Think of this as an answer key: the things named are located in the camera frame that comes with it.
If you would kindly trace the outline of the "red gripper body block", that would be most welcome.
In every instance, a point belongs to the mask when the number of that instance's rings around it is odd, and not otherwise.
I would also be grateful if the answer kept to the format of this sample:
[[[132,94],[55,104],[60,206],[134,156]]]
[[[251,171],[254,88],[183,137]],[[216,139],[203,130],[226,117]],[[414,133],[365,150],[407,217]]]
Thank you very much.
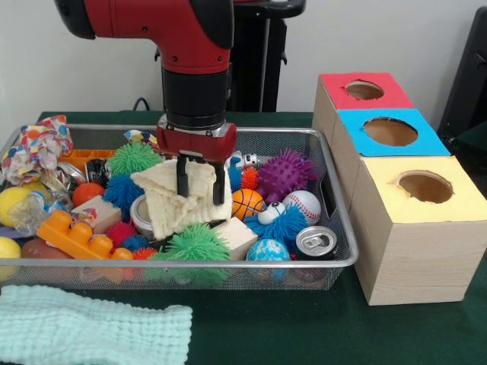
[[[224,122],[216,129],[179,129],[166,118],[160,118],[156,137],[158,147],[164,154],[187,156],[208,163],[224,164],[233,154],[237,142],[237,127]]]

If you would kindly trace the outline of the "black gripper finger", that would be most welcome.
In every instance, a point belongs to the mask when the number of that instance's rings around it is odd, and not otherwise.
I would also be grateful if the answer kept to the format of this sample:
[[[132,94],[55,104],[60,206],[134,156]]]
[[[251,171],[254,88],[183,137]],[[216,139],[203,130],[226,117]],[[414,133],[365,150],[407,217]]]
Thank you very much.
[[[186,173],[187,156],[177,157],[177,194],[187,198],[189,195],[189,180]]]
[[[213,163],[212,166],[215,170],[216,180],[213,185],[213,203],[214,205],[222,205],[224,203],[225,194],[225,170],[224,164]]]

